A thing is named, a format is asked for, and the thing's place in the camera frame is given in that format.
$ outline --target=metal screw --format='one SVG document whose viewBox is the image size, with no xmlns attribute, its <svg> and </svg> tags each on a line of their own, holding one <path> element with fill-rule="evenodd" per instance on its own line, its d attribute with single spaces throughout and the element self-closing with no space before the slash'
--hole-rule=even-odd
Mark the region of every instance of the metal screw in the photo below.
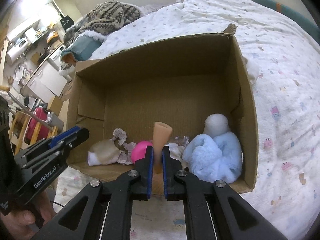
<svg viewBox="0 0 320 240">
<path fill-rule="evenodd" d="M 184 170 L 180 170 L 180 171 L 177 171 L 177 175 L 178 175 L 179 177 L 184 177 L 184 176 L 187 175 L 187 172 L 184 171 Z"/>
<path fill-rule="evenodd" d="M 129 171 L 129 176 L 130 176 L 130 177 L 138 176 L 138 174 L 139 174 L 139 172 L 136 171 L 136 170 Z"/>
<path fill-rule="evenodd" d="M 226 185 L 226 183 L 221 179 L 217 180 L 215 183 L 217 187 L 224 187 Z"/>
<path fill-rule="evenodd" d="M 100 185 L 100 181 L 98 179 L 94 179 L 94 180 L 90 181 L 91 187 L 97 187 L 99 185 Z"/>
</svg>

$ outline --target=red suitcase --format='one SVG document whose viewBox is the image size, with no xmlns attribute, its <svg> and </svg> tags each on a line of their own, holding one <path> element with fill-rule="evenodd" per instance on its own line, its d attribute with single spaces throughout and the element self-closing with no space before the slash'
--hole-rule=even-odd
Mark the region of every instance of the red suitcase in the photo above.
<svg viewBox="0 0 320 240">
<path fill-rule="evenodd" d="M 37 107 L 34 112 L 33 112 L 39 119 L 41 120 L 44 120 L 46 121 L 47 120 L 47 114 L 46 112 L 43 110 L 42 107 Z M 28 125 L 28 129 L 27 129 L 27 132 L 26 132 L 26 136 L 25 136 L 25 139 L 27 140 L 31 140 L 32 138 L 32 135 L 33 135 L 33 131 L 35 130 L 36 128 L 36 124 L 37 124 L 37 121 L 33 118 L 31 118 L 30 122 L 29 122 L 29 125 Z M 49 133 L 49 129 L 44 127 L 44 126 L 41 126 L 40 128 L 40 132 L 39 132 L 39 135 L 38 135 L 38 138 L 37 138 L 37 141 L 43 139 L 43 138 L 47 138 L 48 136 L 48 133 Z"/>
</svg>

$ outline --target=human hand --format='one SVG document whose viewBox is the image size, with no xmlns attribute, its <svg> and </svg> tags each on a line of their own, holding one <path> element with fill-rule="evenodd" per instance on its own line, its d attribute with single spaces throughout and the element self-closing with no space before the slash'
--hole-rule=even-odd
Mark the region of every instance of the human hand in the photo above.
<svg viewBox="0 0 320 240">
<path fill-rule="evenodd" d="M 35 199 L 36 209 L 44 219 L 44 225 L 56 214 L 47 193 L 44 191 Z M 0 218 L 15 240 L 29 240 L 35 232 L 28 226 L 34 224 L 35 216 L 28 210 L 12 210 L 7 216 L 0 213 Z"/>
</svg>

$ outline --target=teal pillow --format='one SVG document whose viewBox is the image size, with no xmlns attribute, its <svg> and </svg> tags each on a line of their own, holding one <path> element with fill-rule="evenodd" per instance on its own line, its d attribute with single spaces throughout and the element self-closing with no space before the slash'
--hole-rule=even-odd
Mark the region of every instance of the teal pillow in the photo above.
<svg viewBox="0 0 320 240">
<path fill-rule="evenodd" d="M 287 16 L 291 20 L 295 21 L 302 29 L 304 29 L 309 35 L 315 39 L 315 41 L 320 44 L 320 30 L 317 25 L 310 22 L 300 13 L 292 10 L 290 7 L 285 6 L 273 0 L 252 0 L 259 3 L 265 7 L 271 8 L 283 15 Z"/>
<path fill-rule="evenodd" d="M 88 60 L 92 53 L 101 46 L 100 41 L 96 41 L 95 39 L 83 35 L 78 37 L 71 46 L 62 51 L 61 56 L 65 56 L 69 53 L 72 53 L 74 58 L 77 61 Z"/>
</svg>

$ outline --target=cardboard box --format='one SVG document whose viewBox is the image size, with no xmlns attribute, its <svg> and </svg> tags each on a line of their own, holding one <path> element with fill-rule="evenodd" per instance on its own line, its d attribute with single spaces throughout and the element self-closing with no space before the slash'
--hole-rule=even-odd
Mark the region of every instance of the cardboard box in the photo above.
<svg viewBox="0 0 320 240">
<path fill-rule="evenodd" d="M 56 116 L 59 116 L 62 105 L 62 100 L 55 96 L 49 101 L 47 109 L 49 112 L 54 112 Z"/>
<path fill-rule="evenodd" d="M 115 128 L 127 142 L 152 139 L 155 121 L 173 128 L 173 136 L 193 139 L 204 120 L 228 117 L 244 156 L 243 173 L 231 186 L 252 191 L 258 163 L 255 104 L 236 38 L 230 34 L 198 34 L 161 40 L 119 52 L 101 61 L 76 65 L 68 107 L 67 129 L 78 125 L 89 139 L 74 149 L 68 164 L 103 181 L 116 179 L 132 165 L 89 167 L 87 151 Z"/>
</svg>

